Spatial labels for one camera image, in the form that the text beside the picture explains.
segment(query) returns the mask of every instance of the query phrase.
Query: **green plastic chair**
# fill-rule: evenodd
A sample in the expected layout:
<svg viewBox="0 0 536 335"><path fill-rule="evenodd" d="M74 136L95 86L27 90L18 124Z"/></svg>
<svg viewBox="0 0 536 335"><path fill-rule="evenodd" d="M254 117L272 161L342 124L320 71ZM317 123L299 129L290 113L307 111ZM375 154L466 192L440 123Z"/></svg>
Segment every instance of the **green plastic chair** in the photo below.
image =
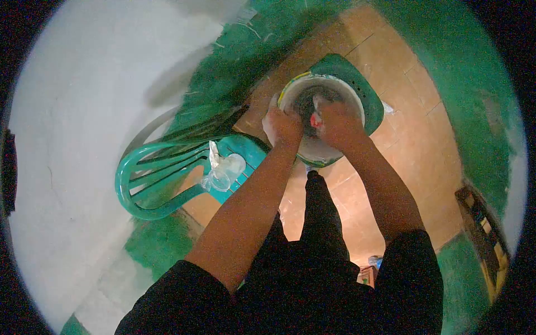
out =
<svg viewBox="0 0 536 335"><path fill-rule="evenodd" d="M203 142L159 142L146 144L125 156L115 175L115 191L121 205L134 217L143 220L162 219L196 196L205 193L196 184L159 206L151 206L152 199L161 196L166 186L179 182L196 166L203 166L203 175L209 173L209 140L216 142L219 154L237 153L244 157L246 168L226 192L213 188L210 194L223 204L242 185L266 157L269 148L259 139L242 133L213 137ZM176 147L190 149L174 152Z"/></svg>

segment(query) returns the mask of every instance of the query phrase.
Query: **person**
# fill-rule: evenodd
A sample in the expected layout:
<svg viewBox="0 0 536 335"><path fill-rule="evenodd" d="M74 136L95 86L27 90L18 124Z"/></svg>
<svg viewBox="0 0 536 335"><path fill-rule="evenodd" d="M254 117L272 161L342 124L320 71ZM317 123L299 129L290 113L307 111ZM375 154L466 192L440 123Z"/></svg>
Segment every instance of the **person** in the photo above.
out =
<svg viewBox="0 0 536 335"><path fill-rule="evenodd" d="M337 208L314 170L301 238L285 238L278 207L303 126L273 99L263 119L273 149L116 334L440 333L443 281L415 200L355 113L341 102L318 108L319 137L361 177L385 239L375 288L356 282Z"/></svg>

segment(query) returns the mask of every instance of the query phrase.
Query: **brown floor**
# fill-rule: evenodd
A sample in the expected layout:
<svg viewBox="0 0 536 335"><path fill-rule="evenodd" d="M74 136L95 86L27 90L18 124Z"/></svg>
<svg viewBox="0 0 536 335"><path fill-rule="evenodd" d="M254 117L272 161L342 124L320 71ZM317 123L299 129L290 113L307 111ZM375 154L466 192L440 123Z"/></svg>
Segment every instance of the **brown floor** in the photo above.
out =
<svg viewBox="0 0 536 335"><path fill-rule="evenodd" d="M437 250L462 227L454 191L461 187L461 163L452 127L441 98L405 41L372 8L359 6L319 27L283 64L260 82L250 96L250 109L235 128L267 141L261 119L271 96L293 77L328 53L344 55L368 79L379 97L395 109L371 138L415 197L425 227ZM383 238L376 226L363 183L342 158L321 169L343 221L350 257L367 265L382 255ZM298 240L303 227L306 175L297 163L280 205L285 234ZM205 194L184 209L206 226L219 204Z"/></svg>

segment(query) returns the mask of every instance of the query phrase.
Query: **hand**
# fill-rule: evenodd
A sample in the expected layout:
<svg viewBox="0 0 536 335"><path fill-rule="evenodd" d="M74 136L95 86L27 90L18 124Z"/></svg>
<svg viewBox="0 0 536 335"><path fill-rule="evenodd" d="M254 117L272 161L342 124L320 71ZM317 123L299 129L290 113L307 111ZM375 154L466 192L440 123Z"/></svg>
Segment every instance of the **hand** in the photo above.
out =
<svg viewBox="0 0 536 335"><path fill-rule="evenodd" d="M268 113L263 118L263 130L273 147L283 145L295 146L297 149L303 136L300 116L292 108L285 111L279 109L277 95L272 97Z"/></svg>
<svg viewBox="0 0 536 335"><path fill-rule="evenodd" d="M368 139L361 120L348 105L327 101L319 95L313 97L313 102L322 119L317 135L329 146L344 153L355 142Z"/></svg>

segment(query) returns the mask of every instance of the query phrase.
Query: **leg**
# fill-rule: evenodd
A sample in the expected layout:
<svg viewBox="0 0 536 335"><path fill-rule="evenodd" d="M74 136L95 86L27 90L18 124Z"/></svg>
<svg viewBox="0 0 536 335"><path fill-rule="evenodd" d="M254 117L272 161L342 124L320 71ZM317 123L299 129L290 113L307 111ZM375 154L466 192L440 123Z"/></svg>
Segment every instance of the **leg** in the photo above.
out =
<svg viewBox="0 0 536 335"><path fill-rule="evenodd" d="M245 279L246 282L258 278L262 273L262 268L266 267L268 264L277 262L281 249L284 248L287 243L288 240L283 232L283 224L281 223L280 214L278 212L273 219L270 232L266 236L259 252L253 259L253 263L251 263L251 268Z"/></svg>
<svg viewBox="0 0 536 335"><path fill-rule="evenodd" d="M300 241L327 253L326 256L349 260L339 212L331 199L326 181L318 172L310 171L305 190L305 221Z"/></svg>

